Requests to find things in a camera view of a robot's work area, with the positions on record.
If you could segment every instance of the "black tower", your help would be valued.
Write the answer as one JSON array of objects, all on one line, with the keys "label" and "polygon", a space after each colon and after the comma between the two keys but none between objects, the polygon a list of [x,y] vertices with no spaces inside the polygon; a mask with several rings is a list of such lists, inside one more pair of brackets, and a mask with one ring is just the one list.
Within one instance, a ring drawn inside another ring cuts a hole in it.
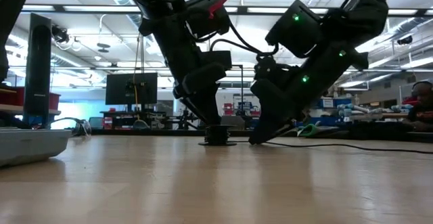
[{"label": "black tower", "polygon": [[18,15],[20,15],[22,6],[26,0],[0,0],[0,12],[4,15],[1,17],[0,25],[0,83],[7,77],[9,65],[6,54],[6,41],[14,27]]},{"label": "black tower", "polygon": [[51,20],[31,14],[26,67],[23,121],[41,116],[42,125],[49,120],[49,82],[51,73]]}]

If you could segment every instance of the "black cylinder base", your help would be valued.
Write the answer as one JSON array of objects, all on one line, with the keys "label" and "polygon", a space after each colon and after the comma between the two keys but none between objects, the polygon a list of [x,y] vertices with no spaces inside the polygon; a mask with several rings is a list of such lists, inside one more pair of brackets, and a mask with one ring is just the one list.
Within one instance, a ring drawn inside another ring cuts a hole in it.
[{"label": "black cylinder base", "polygon": [[231,125],[209,125],[206,127],[206,136],[204,143],[199,143],[202,146],[233,146],[235,142],[228,141],[230,137],[229,127]]}]

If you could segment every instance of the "ceiling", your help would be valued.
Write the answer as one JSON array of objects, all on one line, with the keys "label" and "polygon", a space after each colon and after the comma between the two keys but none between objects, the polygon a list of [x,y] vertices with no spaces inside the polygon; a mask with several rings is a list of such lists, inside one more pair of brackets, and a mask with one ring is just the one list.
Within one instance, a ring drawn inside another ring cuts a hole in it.
[{"label": "ceiling", "polygon": [[[228,0],[226,5],[228,6],[282,6],[287,7],[295,0]],[[301,0],[308,4],[310,7],[337,7],[343,0]],[[27,0],[27,5],[118,5],[115,0]],[[390,8],[430,8],[433,7],[433,0],[388,0]],[[81,67],[95,67],[95,66],[110,66],[117,64],[118,67],[134,67],[136,59],[141,60],[140,52],[137,55],[137,26],[131,21],[130,17],[126,15],[109,14],[103,16],[101,14],[65,14],[65,13],[43,13],[41,14],[52,19],[54,24],[62,28],[68,29],[68,34],[71,36],[71,41],[68,44],[58,45],[55,49],[58,51],[57,57],[65,58],[62,61],[69,62],[70,66],[81,66]],[[265,41],[265,37],[269,29],[278,20],[278,16],[239,16],[231,15],[231,21],[238,29],[240,34],[249,42],[251,45],[258,47],[263,51],[271,51],[272,47],[268,47]],[[401,22],[406,22],[407,18],[389,18],[388,25],[384,30],[384,35],[394,32],[396,27]],[[21,14],[16,22],[16,27],[13,34],[21,39],[27,39],[28,29],[30,26],[30,14]],[[392,42],[385,41],[381,42],[375,47],[372,44],[366,44],[363,48],[370,51],[370,62],[374,63],[385,58],[389,58],[392,55],[402,54],[397,59],[390,60],[375,68],[389,68],[395,69],[402,66],[404,63],[408,63],[408,54],[404,54],[411,47],[416,45],[422,45],[430,40],[430,35],[433,37],[431,29],[432,24],[427,23],[423,26],[417,26],[411,32],[413,33],[413,43],[408,46],[394,46],[392,48]],[[234,34],[229,32],[223,36],[225,39],[237,41]],[[105,43],[111,46],[109,53],[100,53],[98,50],[101,49],[97,46],[98,43]],[[200,44],[200,48],[208,50],[208,44]],[[430,46],[422,47],[418,51],[426,51],[421,55],[417,52],[419,59],[426,58]],[[237,47],[219,43],[216,49],[230,50],[232,52],[232,60],[234,64],[242,64],[244,67],[252,68],[255,64],[255,55],[248,53]],[[277,62],[300,65],[303,60],[294,57],[287,49],[281,48],[280,51],[275,55]],[[155,45],[146,45],[143,56],[145,61],[144,66],[146,70],[153,71],[152,67],[163,67],[165,66],[163,61],[164,58],[158,51],[158,47]],[[428,68],[429,64],[422,66],[422,68]],[[167,69],[160,69],[157,72],[160,73],[158,81],[159,87],[172,87],[172,80],[168,79],[170,72]],[[68,71],[70,76],[74,76],[73,72]],[[87,74],[95,74],[93,81],[87,81],[90,86],[100,86],[104,83],[105,75],[113,73],[113,71],[87,71]],[[253,76],[252,72],[247,73],[246,76]],[[365,73],[347,72],[340,79],[340,83],[345,83],[347,80],[362,80],[368,81],[370,78],[375,78],[384,75],[383,72],[369,73],[367,76]],[[229,77],[226,81],[238,81],[240,76],[239,71],[232,71],[229,73]],[[82,75],[77,75],[78,79],[86,80]]]}]

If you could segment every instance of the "wooden table surface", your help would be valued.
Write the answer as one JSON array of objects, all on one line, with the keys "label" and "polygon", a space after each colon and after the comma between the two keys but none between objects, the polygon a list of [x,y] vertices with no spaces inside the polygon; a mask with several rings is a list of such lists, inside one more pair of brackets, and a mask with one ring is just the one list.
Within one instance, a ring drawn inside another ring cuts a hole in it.
[{"label": "wooden table surface", "polygon": [[[71,139],[57,158],[0,169],[0,223],[433,223],[433,156],[248,143],[205,148],[201,140]],[[275,141],[433,151],[420,143]]]}]

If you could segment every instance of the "green led light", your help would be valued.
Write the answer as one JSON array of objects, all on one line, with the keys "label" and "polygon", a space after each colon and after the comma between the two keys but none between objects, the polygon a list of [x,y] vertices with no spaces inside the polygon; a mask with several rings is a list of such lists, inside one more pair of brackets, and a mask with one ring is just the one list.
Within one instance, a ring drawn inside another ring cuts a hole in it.
[{"label": "green led light", "polygon": [[308,77],[307,75],[305,75],[305,76],[302,78],[302,82],[306,83],[309,79],[310,79],[310,77]]}]

